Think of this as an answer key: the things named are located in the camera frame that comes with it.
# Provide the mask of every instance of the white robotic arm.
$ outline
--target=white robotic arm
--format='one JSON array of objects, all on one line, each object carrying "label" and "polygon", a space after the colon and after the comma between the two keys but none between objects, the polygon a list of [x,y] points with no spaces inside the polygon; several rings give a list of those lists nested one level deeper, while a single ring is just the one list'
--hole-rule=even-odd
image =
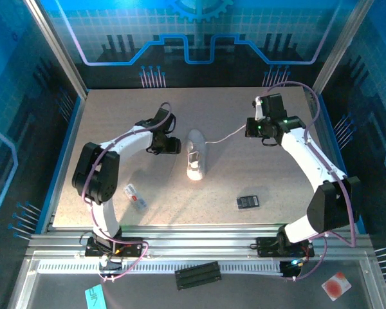
[{"label": "white robotic arm", "polygon": [[[339,170],[316,145],[309,133],[305,140],[306,126],[299,117],[288,117],[281,95],[257,97],[253,106],[256,108],[256,114],[254,118],[247,120],[246,136],[262,138],[262,144],[265,146],[283,147],[295,159],[313,187],[314,195],[306,215],[283,226],[278,237],[284,238],[285,243],[290,246],[322,232],[348,225],[347,205],[333,175],[342,180],[354,206],[358,206],[360,200],[359,179],[348,178]],[[274,138],[276,143],[264,142],[270,138]]]},{"label": "white robotic arm", "polygon": [[108,238],[121,236],[121,229],[113,206],[113,194],[117,189],[120,167],[128,158],[143,150],[155,155],[180,153],[180,140],[170,137],[176,125],[176,117],[173,114],[168,116],[168,113],[170,112],[160,108],[153,119],[138,122],[124,134],[125,138],[115,138],[99,145],[87,143],[83,147],[72,179],[72,184],[79,195],[82,195],[93,164],[100,154],[108,149],[100,161],[100,166],[91,176],[85,194],[87,199],[94,202],[92,206],[95,221],[93,232],[106,247],[109,246],[106,236]]}]

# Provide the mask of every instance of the beige tabletop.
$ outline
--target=beige tabletop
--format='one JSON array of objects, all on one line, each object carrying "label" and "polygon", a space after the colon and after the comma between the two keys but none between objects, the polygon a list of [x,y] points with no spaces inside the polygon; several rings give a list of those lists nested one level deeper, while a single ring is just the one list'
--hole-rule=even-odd
[{"label": "beige tabletop", "polygon": [[[86,206],[71,186],[83,145],[121,135],[134,123],[152,118],[162,102],[177,118],[174,136],[184,141],[199,129],[207,140],[225,137],[254,117],[252,101],[263,88],[183,88],[92,90],[71,155],[53,226],[91,225]],[[312,117],[302,88],[277,88],[289,116],[308,124]],[[314,128],[312,137],[318,143]],[[283,148],[264,147],[244,130],[220,144],[208,144],[207,174],[200,182],[187,178],[187,152],[179,155],[140,151],[119,172],[113,201],[122,225],[289,223],[306,213],[313,196],[308,179]],[[138,212],[123,192],[132,183],[148,204]],[[257,195],[260,207],[239,210],[238,196]]]}]

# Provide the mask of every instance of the blue trim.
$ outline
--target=blue trim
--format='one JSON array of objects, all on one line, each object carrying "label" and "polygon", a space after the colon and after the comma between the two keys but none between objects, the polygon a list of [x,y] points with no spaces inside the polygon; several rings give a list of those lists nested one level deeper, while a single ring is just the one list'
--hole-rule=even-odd
[{"label": "blue trim", "polygon": [[[326,126],[327,126],[327,130],[329,131],[330,140],[331,140],[333,149],[335,150],[336,160],[339,164],[339,168],[347,174],[347,169],[346,169],[346,166],[343,162],[342,153],[340,152],[339,146],[337,144],[336,136],[335,136],[335,133],[333,132],[333,126],[332,126],[332,123],[330,121],[329,114],[327,113],[327,109],[326,109],[326,106],[324,104],[323,97],[322,97],[322,95],[319,95],[318,97],[319,97],[319,102],[320,102],[320,109],[322,110],[322,113],[324,116],[324,121],[325,121]],[[358,227],[358,231],[360,234],[366,234],[366,228],[365,228],[365,224],[363,222],[362,216],[359,216],[359,220],[357,221],[356,226]]]},{"label": "blue trim", "polygon": [[51,179],[51,183],[50,183],[49,189],[47,191],[46,199],[44,200],[44,204],[43,204],[43,208],[41,210],[39,222],[37,222],[37,226],[36,226],[36,230],[35,230],[36,234],[40,234],[40,231],[43,228],[44,222],[46,221],[47,212],[49,211],[49,208],[50,208],[51,197],[53,196],[53,193],[54,193],[57,177],[60,173],[60,168],[62,167],[62,162],[63,162],[64,156],[66,154],[67,145],[69,143],[70,135],[71,135],[71,132],[73,130],[73,125],[74,125],[75,120],[76,120],[76,116],[77,116],[78,109],[80,107],[80,103],[81,103],[81,99],[80,99],[80,97],[78,97],[76,100],[75,108],[73,109],[73,112],[72,112],[71,117],[70,117],[69,126],[68,126],[67,131],[66,131],[66,136],[64,137],[62,149],[60,150],[59,159],[57,160],[56,168],[55,168],[54,173],[53,173],[53,178]]}]

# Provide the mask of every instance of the small black object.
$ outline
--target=small black object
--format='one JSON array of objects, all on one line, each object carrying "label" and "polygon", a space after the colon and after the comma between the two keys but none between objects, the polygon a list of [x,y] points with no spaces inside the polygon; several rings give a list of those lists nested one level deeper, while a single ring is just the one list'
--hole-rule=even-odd
[{"label": "small black object", "polygon": [[[283,247],[278,238],[258,237],[256,238],[256,243],[251,244],[250,248],[257,250],[257,256],[259,258],[303,258],[306,256],[303,248],[307,249],[309,245],[311,244],[306,240]],[[309,257],[312,258],[314,256],[314,248],[309,247]]]},{"label": "small black object", "polygon": [[86,257],[100,257],[104,254],[107,254],[111,257],[132,257],[137,258],[142,254],[142,241],[143,238],[137,237],[121,237],[115,236],[114,239],[122,240],[122,241],[140,241],[140,243],[132,243],[129,245],[124,245],[120,243],[113,243],[112,241],[103,239],[97,235],[93,235],[93,237],[89,237],[86,245]]},{"label": "small black object", "polygon": [[249,208],[260,207],[259,199],[257,198],[256,195],[242,196],[240,198],[237,198],[237,207],[239,209],[249,209]]},{"label": "small black object", "polygon": [[221,280],[220,267],[218,262],[194,266],[174,272],[178,290],[193,288]]}]

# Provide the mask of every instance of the white shoe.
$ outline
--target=white shoe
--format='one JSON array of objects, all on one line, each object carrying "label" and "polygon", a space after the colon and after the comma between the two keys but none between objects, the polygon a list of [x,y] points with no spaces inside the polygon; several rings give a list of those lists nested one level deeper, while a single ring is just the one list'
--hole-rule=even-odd
[{"label": "white shoe", "polygon": [[187,176],[191,180],[201,180],[205,176],[206,169],[206,140],[197,129],[189,132],[186,142],[187,148]]}]

